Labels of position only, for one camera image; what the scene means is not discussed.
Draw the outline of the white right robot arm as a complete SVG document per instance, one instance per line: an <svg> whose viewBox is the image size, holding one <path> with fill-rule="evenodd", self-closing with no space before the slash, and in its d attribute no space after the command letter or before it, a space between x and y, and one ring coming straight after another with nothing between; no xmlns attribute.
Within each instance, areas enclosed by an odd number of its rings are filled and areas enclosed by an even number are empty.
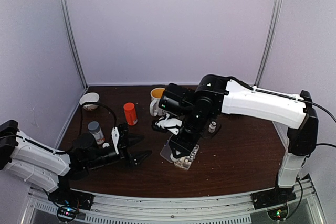
<svg viewBox="0 0 336 224"><path fill-rule="evenodd" d="M289 196L304 159L317 145L319 120L308 91L285 94L250 86L235 77L205 75L195 90L170 83L159 100L165 116L152 122L152 129L171 132L169 147L174 159L188 156L206 124L220 114L238 114L287 126L289 139L277 186L269 192L272 203Z"/></svg>

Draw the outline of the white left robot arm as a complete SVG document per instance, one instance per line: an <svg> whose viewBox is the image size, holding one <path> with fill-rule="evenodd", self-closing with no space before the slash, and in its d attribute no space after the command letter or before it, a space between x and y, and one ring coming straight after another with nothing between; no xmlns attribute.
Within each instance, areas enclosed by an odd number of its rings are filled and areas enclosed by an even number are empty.
<svg viewBox="0 0 336 224"><path fill-rule="evenodd" d="M64 205L71 205L76 197L68 188L68 181L80 180L89 172L119 161L134 167L141 164L151 151L130 153L128 148L144 139L128 134L126 125L112 130L116 143L99 148L91 133L83 133L68 151L61 151L33 140L18 128L18 122L1 124L1 169L6 169L26 182L55 194Z"/></svg>

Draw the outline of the small white pill bottle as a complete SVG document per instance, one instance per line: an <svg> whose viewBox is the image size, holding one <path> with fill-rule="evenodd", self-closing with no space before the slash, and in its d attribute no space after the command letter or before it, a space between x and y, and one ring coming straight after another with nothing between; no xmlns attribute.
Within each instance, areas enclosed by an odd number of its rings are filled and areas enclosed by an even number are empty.
<svg viewBox="0 0 336 224"><path fill-rule="evenodd" d="M109 144L109 143L107 143L107 142L105 142L105 143L103 143L102 147L103 147L103 148L110 147L110 144Z"/></svg>

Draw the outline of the grey-capped orange label bottle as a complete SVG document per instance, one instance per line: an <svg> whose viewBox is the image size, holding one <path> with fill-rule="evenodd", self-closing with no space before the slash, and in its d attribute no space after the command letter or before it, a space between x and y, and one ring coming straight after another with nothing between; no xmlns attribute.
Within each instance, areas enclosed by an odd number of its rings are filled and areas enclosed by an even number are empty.
<svg viewBox="0 0 336 224"><path fill-rule="evenodd" d="M105 142L105 137L97 121L92 121L87 126L88 131L94 136L98 145L102 145Z"/></svg>

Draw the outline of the orange pill bottle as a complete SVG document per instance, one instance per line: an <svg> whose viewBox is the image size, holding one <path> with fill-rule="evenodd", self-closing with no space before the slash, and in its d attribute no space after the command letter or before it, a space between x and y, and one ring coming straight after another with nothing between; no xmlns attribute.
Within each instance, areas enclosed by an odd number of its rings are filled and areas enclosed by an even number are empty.
<svg viewBox="0 0 336 224"><path fill-rule="evenodd" d="M129 126L135 126L138 122L135 104L128 102L123 106L125 119Z"/></svg>

